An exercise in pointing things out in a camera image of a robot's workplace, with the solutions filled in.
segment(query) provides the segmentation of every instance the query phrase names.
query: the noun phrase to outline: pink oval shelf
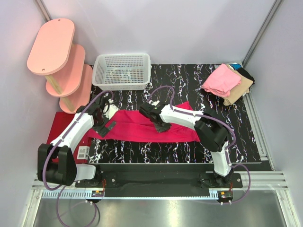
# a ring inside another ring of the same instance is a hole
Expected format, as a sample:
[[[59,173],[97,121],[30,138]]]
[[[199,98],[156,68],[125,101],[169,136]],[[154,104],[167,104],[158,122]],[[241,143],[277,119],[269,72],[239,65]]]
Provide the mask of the pink oval shelf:
[[[28,69],[40,76],[62,69],[69,58],[74,32],[74,23],[65,18],[42,25],[27,60]]]
[[[70,56],[66,65],[58,72],[52,74],[53,79],[60,87],[61,93],[53,88],[49,81],[46,83],[47,92],[54,97],[66,97],[74,93],[80,86],[85,50],[81,45],[71,47]]]
[[[64,112],[74,114],[80,106],[89,103],[92,74],[93,69],[89,65],[84,64],[82,80],[79,88],[72,95],[60,98],[59,105]],[[63,99],[68,99],[72,106],[74,106],[74,109],[70,110],[64,103]]]

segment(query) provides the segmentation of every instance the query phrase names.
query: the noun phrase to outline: black cloth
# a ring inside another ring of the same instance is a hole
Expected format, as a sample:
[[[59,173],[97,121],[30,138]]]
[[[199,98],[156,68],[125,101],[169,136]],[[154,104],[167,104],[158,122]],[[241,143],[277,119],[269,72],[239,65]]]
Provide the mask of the black cloth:
[[[240,73],[242,76],[246,77],[247,79],[250,79],[255,84],[255,79],[244,69],[244,68],[238,68],[237,72]]]

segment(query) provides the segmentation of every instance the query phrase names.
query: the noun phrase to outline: white label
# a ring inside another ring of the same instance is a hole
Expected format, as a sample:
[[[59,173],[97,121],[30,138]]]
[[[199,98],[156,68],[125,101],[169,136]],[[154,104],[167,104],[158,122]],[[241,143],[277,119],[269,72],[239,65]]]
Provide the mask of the white label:
[[[89,146],[80,146],[78,150],[77,159],[88,159],[89,158]]]

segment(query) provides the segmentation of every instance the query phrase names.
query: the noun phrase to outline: magenta cloth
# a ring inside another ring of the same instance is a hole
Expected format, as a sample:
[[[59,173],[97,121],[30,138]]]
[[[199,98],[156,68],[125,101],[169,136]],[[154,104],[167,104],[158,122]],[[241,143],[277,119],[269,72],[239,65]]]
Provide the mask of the magenta cloth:
[[[192,110],[189,102],[177,105],[177,107]],[[171,128],[165,132],[157,132],[155,125],[138,110],[118,110],[117,113],[110,119],[116,122],[109,133],[102,138],[93,129],[90,129],[88,136],[100,140],[125,140],[132,142],[191,142],[200,141],[195,130],[171,124]]]
[[[210,74],[202,88],[216,96],[229,97],[231,89],[240,83],[241,77],[222,64]]]

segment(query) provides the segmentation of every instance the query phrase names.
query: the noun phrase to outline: white wall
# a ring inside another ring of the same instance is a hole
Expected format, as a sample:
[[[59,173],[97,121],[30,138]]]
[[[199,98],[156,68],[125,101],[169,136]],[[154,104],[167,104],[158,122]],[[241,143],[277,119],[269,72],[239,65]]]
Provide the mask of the white wall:
[[[0,21],[0,225],[15,227],[37,171],[38,146],[46,142],[58,99],[46,92],[43,77],[27,69],[43,24],[34,2],[2,1]]]
[[[253,99],[303,224],[303,1],[286,0],[253,54]]]
[[[146,52],[152,63],[242,60],[274,0],[44,0],[52,18],[76,25],[86,62]]]

